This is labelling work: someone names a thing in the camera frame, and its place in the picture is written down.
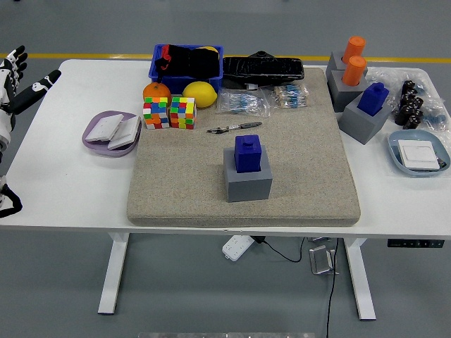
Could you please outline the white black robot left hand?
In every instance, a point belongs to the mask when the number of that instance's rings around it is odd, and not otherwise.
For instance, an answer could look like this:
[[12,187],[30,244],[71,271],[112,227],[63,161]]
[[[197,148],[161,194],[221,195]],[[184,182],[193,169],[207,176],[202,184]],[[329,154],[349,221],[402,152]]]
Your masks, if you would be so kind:
[[43,98],[61,76],[60,70],[54,70],[17,93],[26,60],[25,47],[19,46],[1,62],[1,150],[10,144],[16,116]]

